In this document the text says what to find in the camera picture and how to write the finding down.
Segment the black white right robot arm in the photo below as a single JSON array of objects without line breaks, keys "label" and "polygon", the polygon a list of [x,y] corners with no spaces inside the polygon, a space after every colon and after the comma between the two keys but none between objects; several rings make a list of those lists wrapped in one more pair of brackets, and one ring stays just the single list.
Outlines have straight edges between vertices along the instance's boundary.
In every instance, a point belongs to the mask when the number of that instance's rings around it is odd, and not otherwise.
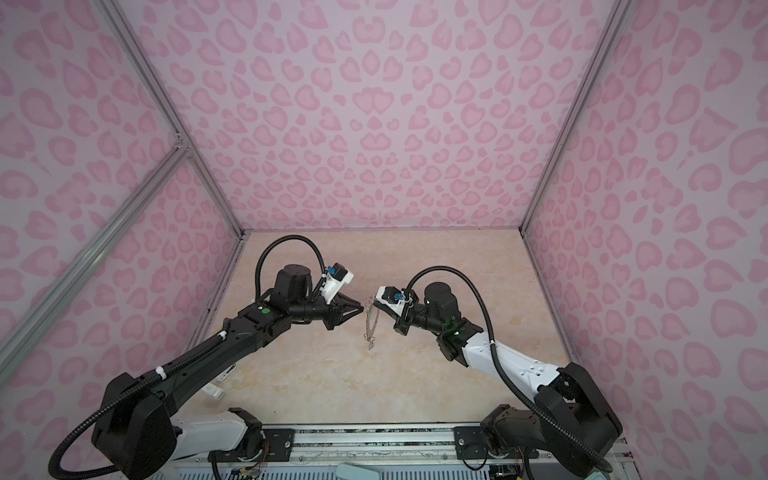
[{"label": "black white right robot arm", "polygon": [[522,403],[521,408],[501,404],[481,420],[478,439],[467,444],[465,457],[525,457],[543,451],[579,478],[611,471],[605,456],[623,427],[584,367],[545,363],[493,339],[463,316],[443,282],[429,284],[422,298],[411,290],[382,286],[374,305],[393,319],[398,333],[412,328],[430,332],[447,361],[502,381]]}]

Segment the silver perforated metal ring disc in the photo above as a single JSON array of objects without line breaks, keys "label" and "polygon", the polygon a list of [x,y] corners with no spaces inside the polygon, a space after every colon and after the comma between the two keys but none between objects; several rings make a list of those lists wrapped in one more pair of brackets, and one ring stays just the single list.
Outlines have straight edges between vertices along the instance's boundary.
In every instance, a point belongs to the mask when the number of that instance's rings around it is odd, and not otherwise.
[{"label": "silver perforated metal ring disc", "polygon": [[368,350],[372,350],[375,346],[375,332],[378,325],[379,315],[381,310],[376,306],[376,298],[371,297],[366,305],[366,319],[365,319],[365,332],[364,340]]}]

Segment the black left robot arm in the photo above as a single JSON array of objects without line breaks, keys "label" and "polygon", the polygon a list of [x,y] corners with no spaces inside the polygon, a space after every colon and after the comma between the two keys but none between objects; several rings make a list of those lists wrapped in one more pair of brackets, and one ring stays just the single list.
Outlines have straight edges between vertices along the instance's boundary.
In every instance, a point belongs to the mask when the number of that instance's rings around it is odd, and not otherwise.
[{"label": "black left robot arm", "polygon": [[265,348],[292,326],[320,321],[332,330],[360,314],[362,304],[341,291],[354,278],[336,263],[319,282],[308,268],[289,264],[275,284],[221,330],[182,356],[138,378],[112,380],[94,425],[93,446],[129,479],[146,479],[167,462],[211,452],[229,460],[262,455],[261,422],[240,407],[184,420],[181,407],[227,368]]}]

